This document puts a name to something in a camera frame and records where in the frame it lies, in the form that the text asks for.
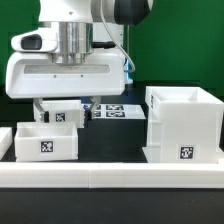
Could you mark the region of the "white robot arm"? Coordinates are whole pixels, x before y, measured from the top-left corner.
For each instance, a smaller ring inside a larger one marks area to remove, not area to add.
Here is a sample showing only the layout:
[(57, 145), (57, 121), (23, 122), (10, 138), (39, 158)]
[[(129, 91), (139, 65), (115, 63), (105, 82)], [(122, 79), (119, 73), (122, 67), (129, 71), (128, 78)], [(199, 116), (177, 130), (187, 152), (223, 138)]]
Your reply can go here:
[(11, 98), (89, 97), (92, 118), (101, 98), (125, 89), (130, 56), (115, 40), (95, 41), (94, 25), (137, 25), (153, 0), (39, 0), (42, 26), (12, 38), (5, 89)]

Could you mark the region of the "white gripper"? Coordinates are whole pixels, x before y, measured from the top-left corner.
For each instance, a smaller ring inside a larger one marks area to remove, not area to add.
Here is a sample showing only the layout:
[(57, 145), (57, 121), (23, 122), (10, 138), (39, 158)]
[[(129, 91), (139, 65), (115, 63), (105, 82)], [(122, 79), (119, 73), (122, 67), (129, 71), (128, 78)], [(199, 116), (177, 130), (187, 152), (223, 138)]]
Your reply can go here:
[(96, 52), (81, 65), (56, 65), (50, 54), (14, 53), (7, 64), (6, 93), (10, 98), (36, 98), (36, 120), (49, 121), (41, 98), (93, 96), (88, 119), (95, 118), (100, 96), (120, 95), (125, 88), (123, 61), (116, 53)]

